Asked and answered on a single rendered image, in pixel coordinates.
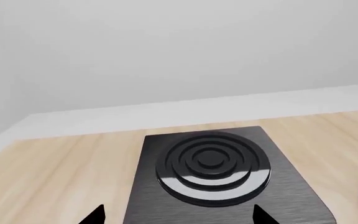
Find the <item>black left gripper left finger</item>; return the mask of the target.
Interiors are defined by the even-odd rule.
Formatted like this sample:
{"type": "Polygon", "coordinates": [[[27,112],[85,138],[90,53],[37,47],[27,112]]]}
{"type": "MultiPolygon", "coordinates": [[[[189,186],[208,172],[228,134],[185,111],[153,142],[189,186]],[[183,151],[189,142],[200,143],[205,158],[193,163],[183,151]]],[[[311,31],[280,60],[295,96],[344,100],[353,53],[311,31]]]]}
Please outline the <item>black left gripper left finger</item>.
{"type": "Polygon", "coordinates": [[[99,205],[88,216],[86,216],[79,224],[104,224],[105,210],[104,205],[99,205]]]}

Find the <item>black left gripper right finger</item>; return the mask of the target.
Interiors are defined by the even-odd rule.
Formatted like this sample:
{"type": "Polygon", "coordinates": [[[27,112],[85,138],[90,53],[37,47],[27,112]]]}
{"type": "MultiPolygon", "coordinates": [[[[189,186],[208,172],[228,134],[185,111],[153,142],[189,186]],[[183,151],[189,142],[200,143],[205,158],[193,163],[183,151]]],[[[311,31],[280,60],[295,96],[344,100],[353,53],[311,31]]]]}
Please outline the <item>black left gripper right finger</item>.
{"type": "Polygon", "coordinates": [[[259,205],[254,205],[252,221],[253,224],[280,224],[259,205]]]}

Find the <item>black stove plate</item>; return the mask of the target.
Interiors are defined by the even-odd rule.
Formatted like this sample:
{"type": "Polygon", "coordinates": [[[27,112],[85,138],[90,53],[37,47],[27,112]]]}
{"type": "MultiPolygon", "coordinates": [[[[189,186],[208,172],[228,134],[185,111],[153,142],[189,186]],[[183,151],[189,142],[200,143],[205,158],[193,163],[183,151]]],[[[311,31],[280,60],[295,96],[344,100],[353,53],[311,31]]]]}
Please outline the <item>black stove plate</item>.
{"type": "Polygon", "coordinates": [[[254,205],[280,224],[337,224],[331,211],[260,126],[146,136],[124,224],[253,224],[254,205]],[[239,205],[201,207],[180,201],[162,188],[155,174],[160,153],[173,141],[206,131],[236,134],[264,150],[272,173],[263,192],[239,205]]]}

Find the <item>black ringed stove burner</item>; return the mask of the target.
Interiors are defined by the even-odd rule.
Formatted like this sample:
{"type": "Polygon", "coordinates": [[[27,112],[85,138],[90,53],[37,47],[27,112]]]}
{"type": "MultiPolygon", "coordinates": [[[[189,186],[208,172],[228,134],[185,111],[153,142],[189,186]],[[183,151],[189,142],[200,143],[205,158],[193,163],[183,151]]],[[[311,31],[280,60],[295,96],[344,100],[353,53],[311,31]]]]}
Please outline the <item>black ringed stove burner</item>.
{"type": "Polygon", "coordinates": [[[175,198],[201,207],[230,207],[253,199],[269,183],[264,150],[236,134],[206,131],[184,136],[159,155],[155,174],[175,198]]]}

